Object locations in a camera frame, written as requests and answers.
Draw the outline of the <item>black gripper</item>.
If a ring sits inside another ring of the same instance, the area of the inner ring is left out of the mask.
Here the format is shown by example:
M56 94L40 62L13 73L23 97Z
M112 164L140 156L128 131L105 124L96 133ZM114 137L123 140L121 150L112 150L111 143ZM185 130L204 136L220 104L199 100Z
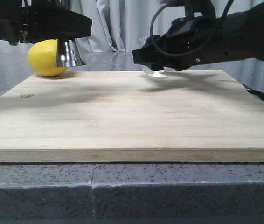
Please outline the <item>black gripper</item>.
M0 40L16 46L91 36L92 19L66 4L68 0L0 0Z
M184 70L202 63L201 51L210 44L213 33L218 33L219 21L206 16L175 19L160 38L160 49L165 54L155 49L150 37L141 37L141 48L132 51L133 61L143 70Z

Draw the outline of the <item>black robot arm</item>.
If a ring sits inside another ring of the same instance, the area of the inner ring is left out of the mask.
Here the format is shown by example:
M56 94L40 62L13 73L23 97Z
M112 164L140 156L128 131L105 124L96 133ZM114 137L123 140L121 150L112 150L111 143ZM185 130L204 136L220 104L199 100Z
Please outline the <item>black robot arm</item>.
M181 71L195 65L256 58L264 61L264 2L250 10L221 17L209 0L164 1L163 7L184 7L185 16L172 21L164 35L150 35L132 52L136 64L153 71Z

